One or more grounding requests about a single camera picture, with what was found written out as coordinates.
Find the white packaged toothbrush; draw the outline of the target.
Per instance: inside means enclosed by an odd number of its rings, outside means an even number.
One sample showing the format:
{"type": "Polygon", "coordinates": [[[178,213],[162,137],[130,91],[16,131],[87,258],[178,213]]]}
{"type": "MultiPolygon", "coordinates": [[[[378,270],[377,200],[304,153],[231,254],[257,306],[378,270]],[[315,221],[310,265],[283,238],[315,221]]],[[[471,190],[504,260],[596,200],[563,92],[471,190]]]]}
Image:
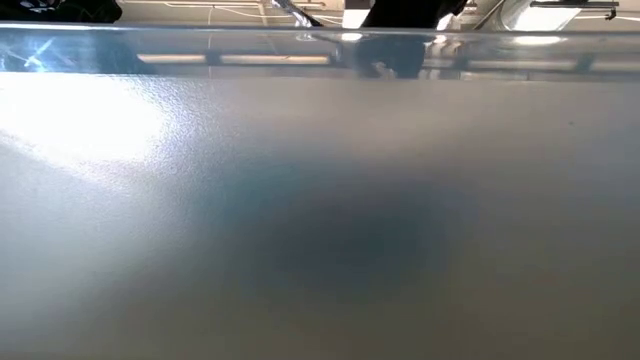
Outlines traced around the white packaged toothbrush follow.
{"type": "Polygon", "coordinates": [[[302,27],[323,27],[323,24],[305,13],[301,8],[296,6],[291,0],[270,0],[271,4],[284,10],[292,15],[299,26],[302,27]]]}

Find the silver metal background object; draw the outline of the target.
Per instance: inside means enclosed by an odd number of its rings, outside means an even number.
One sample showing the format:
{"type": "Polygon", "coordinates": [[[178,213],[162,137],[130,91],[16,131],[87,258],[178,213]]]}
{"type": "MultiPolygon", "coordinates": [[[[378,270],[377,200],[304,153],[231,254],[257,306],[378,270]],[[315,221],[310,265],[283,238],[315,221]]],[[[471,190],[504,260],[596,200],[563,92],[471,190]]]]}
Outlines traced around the silver metal background object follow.
{"type": "Polygon", "coordinates": [[[505,0],[496,14],[497,27],[508,31],[559,31],[581,12],[579,8],[534,7],[534,1],[555,0],[505,0]]]}

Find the clear plastic bin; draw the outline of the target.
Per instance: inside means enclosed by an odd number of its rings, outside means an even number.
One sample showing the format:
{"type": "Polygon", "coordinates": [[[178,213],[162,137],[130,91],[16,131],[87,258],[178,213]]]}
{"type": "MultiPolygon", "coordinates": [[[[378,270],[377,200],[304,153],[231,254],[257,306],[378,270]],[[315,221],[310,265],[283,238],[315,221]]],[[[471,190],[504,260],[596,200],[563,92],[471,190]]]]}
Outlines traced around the clear plastic bin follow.
{"type": "Polygon", "coordinates": [[[640,32],[0,23],[0,360],[640,360],[640,32]]]}

